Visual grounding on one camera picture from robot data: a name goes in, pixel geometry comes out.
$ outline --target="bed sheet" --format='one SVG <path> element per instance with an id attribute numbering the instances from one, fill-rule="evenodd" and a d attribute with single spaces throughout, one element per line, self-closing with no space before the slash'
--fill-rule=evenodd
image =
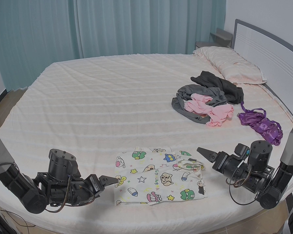
<path id="1" fill-rule="evenodd" d="M 60 213 L 28 213 L 0 183 L 0 206 L 20 214 L 30 223 L 61 233 L 189 233 L 198 234 L 245 219 L 262 208 L 258 202 L 240 206 L 228 192 L 225 177 L 196 152 L 198 146 L 232 154 L 237 143 L 250 145 L 262 137 L 234 117 L 221 127 L 194 123 L 171 107 L 178 88 L 192 84 L 202 70 L 222 77 L 211 64 L 194 55 L 150 54 L 96 57 L 53 63 L 28 88 L 11 110 L 0 137 L 24 174 L 34 178 L 47 171 L 52 148 L 77 158 L 83 178 L 95 173 L 114 175 L 118 152 L 136 146 L 169 146 L 187 151 L 204 162 L 202 171 L 208 197 L 187 202 L 114 206 L 113 186 L 94 203 L 67 207 Z M 273 147 L 269 165 L 277 167 L 293 123 L 258 85 L 239 85 L 245 107 L 262 107 L 284 132 Z M 293 191 L 293 178 L 287 194 Z M 237 201 L 254 195 L 243 188 L 232 190 Z"/>

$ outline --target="pillow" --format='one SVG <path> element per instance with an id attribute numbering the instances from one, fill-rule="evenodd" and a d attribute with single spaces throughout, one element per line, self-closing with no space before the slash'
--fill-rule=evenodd
<path id="1" fill-rule="evenodd" d="M 202 47 L 193 53 L 204 55 L 214 68 L 232 83 L 263 84 L 267 81 L 257 66 L 246 61 L 231 48 Z"/>

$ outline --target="purple satin cloth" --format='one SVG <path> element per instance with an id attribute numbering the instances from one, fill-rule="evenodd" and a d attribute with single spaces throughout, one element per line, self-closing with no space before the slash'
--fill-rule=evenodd
<path id="1" fill-rule="evenodd" d="M 266 111 L 262 108 L 247 110 L 241 102 L 241 107 L 245 113 L 239 113 L 238 117 L 242 125 L 249 125 L 256 132 L 264 137 L 269 143 L 278 146 L 281 143 L 283 132 L 278 122 L 266 118 Z M 254 110 L 263 110 L 264 113 L 255 112 Z"/>

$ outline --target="pink cloth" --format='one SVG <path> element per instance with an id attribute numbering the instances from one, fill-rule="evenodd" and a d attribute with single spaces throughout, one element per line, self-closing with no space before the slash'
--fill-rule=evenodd
<path id="1" fill-rule="evenodd" d="M 227 117 L 232 118 L 233 116 L 233 107 L 230 104 L 212 107 L 205 104 L 211 101 L 212 98 L 199 94 L 192 94 L 191 99 L 185 102 L 184 109 L 191 113 L 194 112 L 199 115 L 208 115 L 211 117 L 211 120 L 206 123 L 210 127 L 221 126 Z"/>

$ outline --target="curtain fold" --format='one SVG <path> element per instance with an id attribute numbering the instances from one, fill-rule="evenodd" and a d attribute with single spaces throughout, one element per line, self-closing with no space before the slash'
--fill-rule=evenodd
<path id="1" fill-rule="evenodd" d="M 124 54 L 190 54 L 223 29 L 226 0 L 0 0 L 0 72 L 8 90 L 51 63 Z"/>

